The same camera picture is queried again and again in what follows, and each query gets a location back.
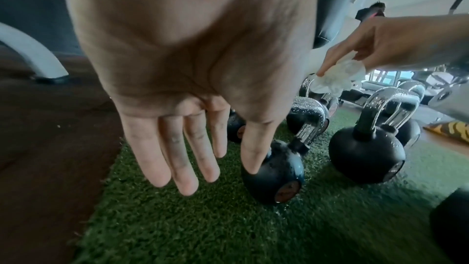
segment brown floor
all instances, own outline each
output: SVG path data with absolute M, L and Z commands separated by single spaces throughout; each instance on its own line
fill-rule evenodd
M 0 263 L 64 264 L 120 149 L 119 116 L 83 58 L 67 85 L 0 58 Z

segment dark hair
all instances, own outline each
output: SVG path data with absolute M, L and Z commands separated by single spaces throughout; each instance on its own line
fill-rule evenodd
M 372 8 L 372 7 L 377 7 L 377 8 L 380 8 L 380 9 L 384 10 L 384 9 L 386 9 L 386 4 L 384 4 L 384 2 L 378 1 L 378 2 L 376 2 L 376 3 L 374 3 L 370 6 L 370 8 Z

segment crumpled tissue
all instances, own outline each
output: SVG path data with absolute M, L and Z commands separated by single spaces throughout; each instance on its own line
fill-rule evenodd
M 331 93 L 334 97 L 340 97 L 344 90 L 360 88 L 366 70 L 361 61 L 353 60 L 356 53 L 352 51 L 343 56 L 323 77 L 316 76 L 310 85 L 310 91 L 319 94 Z

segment person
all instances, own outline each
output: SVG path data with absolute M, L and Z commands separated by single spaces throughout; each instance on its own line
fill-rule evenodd
M 366 71 L 420 70 L 469 56 L 469 15 L 374 17 L 327 50 L 317 71 L 322 77 L 346 54 L 356 51 Z
M 149 182 L 163 187 L 172 178 L 181 194 L 196 191 L 184 135 L 205 180 L 217 180 L 230 106 L 247 122 L 243 166 L 259 170 L 308 71 L 317 0 L 67 0 L 67 6 Z M 432 53 L 435 61 L 464 41 L 467 25 L 456 16 L 372 18 L 328 51 L 320 71 L 354 49 L 367 69 L 416 64 Z
M 373 17 L 384 17 L 385 9 L 386 5 L 383 2 L 378 1 L 372 4 L 370 7 L 359 10 L 355 16 L 355 19 L 363 22 L 366 19 Z

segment green grass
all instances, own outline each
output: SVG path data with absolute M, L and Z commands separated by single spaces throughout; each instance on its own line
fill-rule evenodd
M 244 189 L 239 146 L 219 160 L 220 179 L 191 197 L 152 187 L 124 145 L 74 263 L 450 263 L 428 214 L 469 181 L 468 160 L 423 141 L 386 184 L 357 186 L 329 163 L 328 140 L 357 116 L 339 110 L 306 157 L 306 185 L 265 207 Z M 286 125 L 276 138 L 291 139 Z

